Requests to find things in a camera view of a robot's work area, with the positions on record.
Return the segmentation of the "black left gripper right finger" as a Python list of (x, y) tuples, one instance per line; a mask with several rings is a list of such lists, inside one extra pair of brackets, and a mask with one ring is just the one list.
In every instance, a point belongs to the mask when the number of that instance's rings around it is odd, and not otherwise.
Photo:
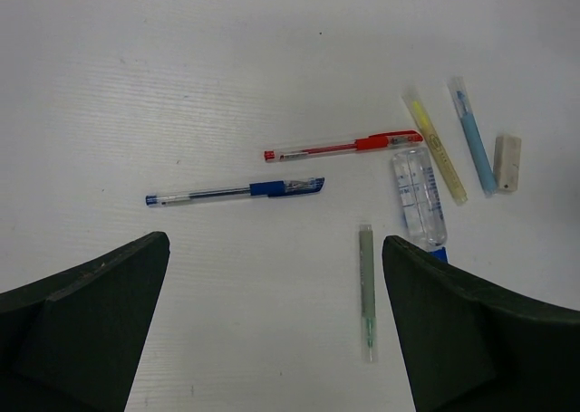
[(385, 238), (384, 280), (419, 411), (576, 411), (579, 313)]

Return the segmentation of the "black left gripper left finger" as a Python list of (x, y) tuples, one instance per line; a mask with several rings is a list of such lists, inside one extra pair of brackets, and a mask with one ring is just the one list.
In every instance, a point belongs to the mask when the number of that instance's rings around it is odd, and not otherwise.
[(2, 293), (2, 410), (124, 410), (169, 255), (152, 232)]

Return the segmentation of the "clear glue bottle blue cap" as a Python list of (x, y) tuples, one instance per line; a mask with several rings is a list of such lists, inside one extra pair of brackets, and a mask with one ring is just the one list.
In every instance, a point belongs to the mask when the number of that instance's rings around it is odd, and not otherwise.
[(407, 149), (395, 154), (391, 162), (408, 240), (446, 263), (448, 233), (429, 150)]

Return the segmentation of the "grey highlighter pen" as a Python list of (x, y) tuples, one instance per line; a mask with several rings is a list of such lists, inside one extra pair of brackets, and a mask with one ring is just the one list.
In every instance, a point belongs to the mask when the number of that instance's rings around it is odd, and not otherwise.
[(370, 224), (359, 228), (362, 346), (365, 359), (375, 362), (376, 356), (376, 302), (373, 231)]

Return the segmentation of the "blue highlighter pen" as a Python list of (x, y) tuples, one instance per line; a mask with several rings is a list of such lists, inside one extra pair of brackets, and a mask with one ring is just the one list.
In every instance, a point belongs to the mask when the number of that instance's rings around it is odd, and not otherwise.
[(469, 151), (478, 174), (479, 183), (485, 196), (493, 196), (498, 190), (498, 184), (490, 166), (479, 127), (476, 122), (469, 96), (462, 77), (454, 76), (448, 82), (449, 92), (458, 114)]

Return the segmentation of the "beige eraser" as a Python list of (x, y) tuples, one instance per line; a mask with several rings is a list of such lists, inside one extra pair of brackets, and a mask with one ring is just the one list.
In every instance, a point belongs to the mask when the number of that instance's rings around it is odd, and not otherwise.
[(521, 139), (502, 134), (497, 136), (494, 151), (494, 177), (498, 191), (513, 193), (518, 188)]

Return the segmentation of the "red gel pen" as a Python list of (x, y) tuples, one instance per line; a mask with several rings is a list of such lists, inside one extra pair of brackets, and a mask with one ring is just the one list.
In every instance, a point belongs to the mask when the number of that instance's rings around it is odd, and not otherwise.
[(424, 137), (416, 130), (398, 130), (372, 134), (363, 138), (293, 149), (265, 150), (265, 162), (285, 162), (340, 154), (364, 153), (375, 150), (407, 148), (420, 145)]

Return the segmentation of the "blue gel pen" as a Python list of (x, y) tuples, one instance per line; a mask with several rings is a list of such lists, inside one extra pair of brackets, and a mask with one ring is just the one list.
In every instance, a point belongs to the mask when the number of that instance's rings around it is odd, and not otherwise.
[(213, 188), (169, 194), (150, 194), (145, 196), (145, 205), (148, 207), (172, 206), (244, 196), (278, 198), (312, 195), (319, 193), (323, 189), (324, 183), (324, 177), (309, 177), (303, 179), (261, 181), (241, 187)]

